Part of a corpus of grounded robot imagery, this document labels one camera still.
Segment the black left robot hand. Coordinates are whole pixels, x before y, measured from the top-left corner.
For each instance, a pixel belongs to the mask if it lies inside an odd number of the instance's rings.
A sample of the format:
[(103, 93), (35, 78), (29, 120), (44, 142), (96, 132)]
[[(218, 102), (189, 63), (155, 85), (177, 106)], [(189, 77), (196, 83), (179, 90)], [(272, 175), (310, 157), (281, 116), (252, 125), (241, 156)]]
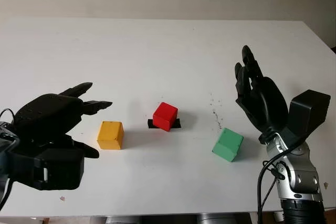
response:
[(19, 109), (14, 128), (22, 149), (75, 148), (82, 150), (85, 157), (98, 158), (96, 149), (67, 134), (83, 115), (94, 115), (112, 105), (110, 101), (81, 100), (79, 97), (91, 86), (91, 82), (84, 82), (59, 94), (43, 94)]

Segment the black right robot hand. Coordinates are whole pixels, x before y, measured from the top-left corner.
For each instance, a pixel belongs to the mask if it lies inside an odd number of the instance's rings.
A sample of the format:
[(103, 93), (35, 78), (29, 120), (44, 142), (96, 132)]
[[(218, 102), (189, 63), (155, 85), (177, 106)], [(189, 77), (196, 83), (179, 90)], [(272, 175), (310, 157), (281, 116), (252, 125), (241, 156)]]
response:
[(250, 48), (242, 48), (243, 65), (235, 64), (236, 103), (253, 126), (261, 132), (261, 144), (267, 144), (287, 123), (288, 108), (274, 81), (262, 74)]

